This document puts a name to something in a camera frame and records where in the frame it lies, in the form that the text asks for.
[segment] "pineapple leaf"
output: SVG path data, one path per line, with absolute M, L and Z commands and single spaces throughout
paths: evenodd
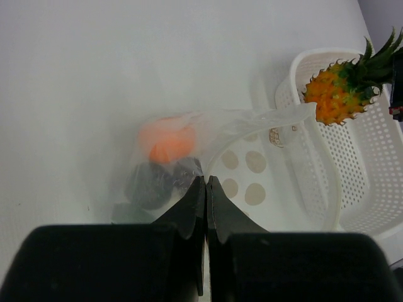
M 363 77 L 364 80 L 373 80 L 377 81 L 379 78 L 383 77 L 392 77 L 392 66 L 384 67 L 384 68 L 379 68 L 379 69 L 374 69 L 372 72 L 368 72 L 365 74 Z
M 400 47 L 398 50 L 395 51 L 394 55 L 402 55 L 403 54 L 403 47 Z
M 372 87 L 368 87 L 364 90 L 363 99 L 371 99 L 377 94 L 373 91 Z
M 355 79 L 358 82 L 361 82 L 362 78 L 364 78 L 368 73 L 368 70 L 366 69 L 364 64 L 357 64 L 355 68 Z
M 392 83 L 392 74 L 390 74 L 387 77 L 382 77 L 382 78 L 377 79 L 377 83 L 380 83 L 382 85 L 383 84 L 391 84 Z
M 342 79 L 346 79 L 349 76 L 349 72 L 347 70 L 342 70 L 339 72 L 339 77 Z
M 397 37 L 395 43 L 393 43 L 393 45 L 390 47 L 392 49 L 392 51 L 394 52 L 395 50 L 397 50 L 397 48 L 400 46 L 400 44 L 402 43 L 403 40 L 403 28 L 400 30 L 399 36 Z
M 385 66 L 386 62 L 389 61 L 390 57 L 393 55 L 393 50 L 391 48 L 387 49 L 379 55 L 375 55 L 366 61 L 366 67 L 368 70 L 376 70 L 377 68 Z
M 376 96 L 380 95 L 383 91 L 383 86 L 382 84 L 377 83 L 377 85 L 375 85 L 374 87 L 378 88 L 379 92 L 375 93 Z
M 365 53 L 363 56 L 360 56 L 361 57 L 360 63 L 367 61 L 372 56 L 372 44 L 367 37 L 365 37 L 365 41 L 366 41 Z
M 360 83 L 360 86 L 363 87 L 364 89 L 368 88 L 368 87 L 376 87 L 378 85 L 378 83 L 374 82 L 374 81 L 362 81 Z
M 378 53 L 384 52 L 386 49 L 388 49 L 392 45 L 393 40 L 395 40 L 395 34 L 396 34 L 395 27 L 392 27 L 392 34 L 390 35 L 390 37 L 386 41 L 385 45 L 379 50 Z
M 396 41 L 391 44 L 389 48 L 386 48 L 383 52 L 376 53 L 372 58 L 366 62 L 366 66 L 369 70 L 390 66 L 391 57 L 395 50 L 400 46 L 403 40 L 403 30 L 400 31 Z

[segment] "white plastic basket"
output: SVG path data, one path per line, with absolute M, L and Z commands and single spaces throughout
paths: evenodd
M 301 92 L 313 75 L 337 59 L 358 58 L 358 53 L 342 48 L 301 53 L 276 91 L 277 108 L 303 102 Z M 374 100 L 366 113 L 344 126 L 318 124 L 341 179 L 341 228 L 381 239 L 402 227 L 403 136 L 389 115 L 387 90 Z

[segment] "pineapple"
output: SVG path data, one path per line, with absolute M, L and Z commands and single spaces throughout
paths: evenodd
M 395 54 L 402 54 L 403 31 L 395 40 L 395 29 L 379 52 L 373 55 L 371 42 L 358 60 L 336 61 L 312 77 L 306 85 L 304 100 L 315 102 L 316 120 L 325 125 L 343 125 L 345 119 L 355 119 L 357 113 L 365 112 L 372 98 L 382 93 L 385 83 L 392 82 L 392 63 Z

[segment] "white backdrop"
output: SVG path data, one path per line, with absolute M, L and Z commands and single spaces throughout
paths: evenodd
M 356 0 L 1 0 L 0 279 L 36 226 L 108 222 L 144 116 L 267 107 L 363 35 Z

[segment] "black object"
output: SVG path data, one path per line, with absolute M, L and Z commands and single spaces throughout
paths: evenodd
M 37 228 L 0 301 L 194 301 L 203 293 L 204 202 L 197 177 L 151 225 Z
M 212 302 L 403 301 L 369 237 L 268 233 L 230 202 L 216 177 L 206 189 Z
M 392 83 L 389 113 L 394 120 L 403 121 L 403 55 L 394 56 Z
M 173 187 L 172 175 L 163 166 L 144 162 L 128 178 L 125 195 L 145 210 L 156 210 L 171 199 Z
M 196 177 L 150 225 L 46 226 L 24 241 L 0 301 L 196 301 L 207 236 L 213 302 L 403 301 L 367 236 L 268 233 Z
M 397 282 L 399 282 L 400 288 L 403 288 L 403 268 L 398 267 L 393 271 Z

